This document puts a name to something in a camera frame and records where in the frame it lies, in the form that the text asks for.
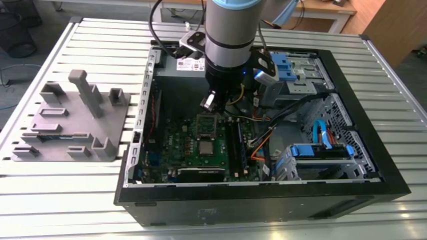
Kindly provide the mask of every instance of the metal frame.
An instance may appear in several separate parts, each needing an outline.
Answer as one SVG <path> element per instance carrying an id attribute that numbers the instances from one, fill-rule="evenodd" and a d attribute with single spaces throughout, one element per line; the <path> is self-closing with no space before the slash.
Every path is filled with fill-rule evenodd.
<path id="1" fill-rule="evenodd" d="M 35 91 L 38 82 L 53 81 L 69 88 L 63 78 L 67 79 L 71 67 L 89 69 L 89 81 L 101 83 L 101 90 L 106 85 L 117 86 L 133 93 L 133 104 L 141 100 L 141 92 L 134 89 L 142 85 L 150 42 L 154 39 L 147 23 L 85 18 L 81 24 L 87 23 L 91 25 L 78 28 L 67 44 L 65 35 L 70 34 L 71 26 L 61 37 L 57 45 L 65 49 L 65 53 L 58 54 L 55 46 L 0 133 L 2 156 L 10 157 L 11 143 L 19 141 L 21 127 L 29 124 L 27 114 L 33 113 L 33 103 L 41 99 Z M 167 41 L 179 41 L 186 34 L 182 24 L 161 23 L 154 27 Z M 121 236 L 134 239 L 146 236 L 157 240 L 199 240 L 209 235 L 215 239 L 238 236 L 243 239 L 293 237 L 360 240 L 372 239 L 382 233 L 389 240 L 416 240 L 427 236 L 427 128 L 414 112 L 413 100 L 400 93 L 384 70 L 385 60 L 373 56 L 374 52 L 357 35 L 273 29 L 265 29 L 264 35 L 269 46 L 333 52 L 413 194 L 393 202 L 368 206 L 334 220 L 151 228 L 142 227 L 125 209 L 113 204 L 121 160 L 111 163 L 23 163 L 5 160 L 0 161 L 0 202 L 9 206 L 0 210 L 5 238 Z M 256 44 L 262 46 L 260 37 Z M 123 62 L 113 61 L 111 56 Z M 138 114 L 137 107 L 129 108 L 129 114 Z M 125 128 L 134 127 L 134 120 L 127 119 Z M 125 129 L 122 141 L 130 142 L 131 139 L 133 132 Z M 121 146 L 119 158 L 123 157 L 123 151 Z"/>

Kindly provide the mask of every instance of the wooden desk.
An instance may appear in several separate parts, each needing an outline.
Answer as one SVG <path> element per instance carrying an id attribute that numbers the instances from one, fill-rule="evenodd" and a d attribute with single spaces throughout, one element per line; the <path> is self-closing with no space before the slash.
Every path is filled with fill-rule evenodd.
<path id="1" fill-rule="evenodd" d="M 63 0 L 62 2 L 70 3 L 87 3 L 87 4 L 107 4 L 107 5 L 123 5 L 153 8 L 157 0 Z M 305 18 L 333 20 L 333 25 L 329 30 L 330 33 L 341 33 L 352 15 L 357 13 L 357 9 L 348 2 L 344 7 L 333 4 L 332 1 L 322 0 L 305 0 Z M 162 9 L 190 9 L 202 10 L 201 0 L 163 0 L 159 4 L 153 16 L 154 22 L 162 23 Z M 302 3 L 298 4 L 293 17 L 300 17 L 304 10 Z"/>
<path id="2" fill-rule="evenodd" d="M 293 13 L 293 19 L 284 26 L 284 29 L 290 29 L 296 26 L 297 18 L 301 16 L 304 10 L 302 3 L 298 3 L 296 12 Z M 305 0 L 305 19 L 322 19 L 333 20 L 332 21 L 309 21 L 306 20 L 306 26 L 302 23 L 302 26 L 296 28 L 296 30 L 304 31 L 321 31 L 318 27 L 325 28 L 322 25 L 332 26 L 329 33 L 340 34 L 345 28 L 345 25 L 349 21 L 349 18 L 357 14 L 357 9 L 348 1 L 345 6 L 337 6 L 332 1 L 322 0 Z"/>
<path id="3" fill-rule="evenodd" d="M 306 13 L 328 13 L 328 14 L 350 14 L 356 15 L 358 12 L 349 1 L 345 6 L 337 6 L 333 1 L 305 0 Z M 304 9 L 302 3 L 298 3 L 297 10 Z"/>

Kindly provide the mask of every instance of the black computer chassis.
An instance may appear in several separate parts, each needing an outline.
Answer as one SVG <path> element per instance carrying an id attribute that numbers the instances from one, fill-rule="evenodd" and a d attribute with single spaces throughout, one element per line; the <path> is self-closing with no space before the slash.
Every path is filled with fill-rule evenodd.
<path id="1" fill-rule="evenodd" d="M 125 156 L 114 204 L 123 206 L 143 226 L 338 218 L 412 193 L 333 53 L 318 49 L 276 49 L 318 53 L 382 182 L 123 187 Z"/>

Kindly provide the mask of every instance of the white table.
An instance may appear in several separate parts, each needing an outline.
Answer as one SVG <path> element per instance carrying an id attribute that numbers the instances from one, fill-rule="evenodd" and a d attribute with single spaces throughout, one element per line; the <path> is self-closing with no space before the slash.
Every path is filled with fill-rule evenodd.
<path id="1" fill-rule="evenodd" d="M 178 41 L 182 24 L 154 25 L 163 40 Z M 361 100 L 413 193 L 338 218 L 278 223 L 142 227 L 114 205 L 122 160 L 14 162 L 13 149 L 31 124 L 47 81 L 66 91 L 73 69 L 89 72 L 101 92 L 123 88 L 139 102 L 151 40 L 141 21 L 86 18 L 70 23 L 0 133 L 0 237 L 127 240 L 416 240 L 427 236 L 427 115 L 369 41 L 337 35 L 265 29 L 270 46 L 330 50 Z M 134 125 L 130 106 L 125 128 Z M 122 141 L 133 134 L 125 130 Z M 121 145 L 118 158 L 123 156 Z"/>

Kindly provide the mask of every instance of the blue drive bracket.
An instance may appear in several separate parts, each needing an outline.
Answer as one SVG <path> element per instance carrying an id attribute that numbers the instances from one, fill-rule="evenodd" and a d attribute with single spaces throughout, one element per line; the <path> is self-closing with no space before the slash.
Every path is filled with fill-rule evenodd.
<path id="1" fill-rule="evenodd" d="M 314 121 L 314 125 L 313 125 L 313 142 L 316 144 L 320 143 L 320 138 L 318 138 L 318 128 L 320 128 L 320 126 L 321 126 L 321 130 L 322 130 L 322 142 L 326 145 L 326 149 L 332 149 L 333 145 L 332 145 L 330 140 L 329 140 L 328 123 L 322 119 L 318 119 L 318 120 Z"/>
<path id="2" fill-rule="evenodd" d="M 296 82 L 298 77 L 293 72 L 293 63 L 290 62 L 288 55 L 274 53 L 272 54 L 272 59 L 274 64 L 278 66 L 280 80 Z"/>
<path id="3" fill-rule="evenodd" d="M 296 145 L 292 146 L 292 152 L 294 157 L 314 157 L 316 151 L 312 145 Z"/>

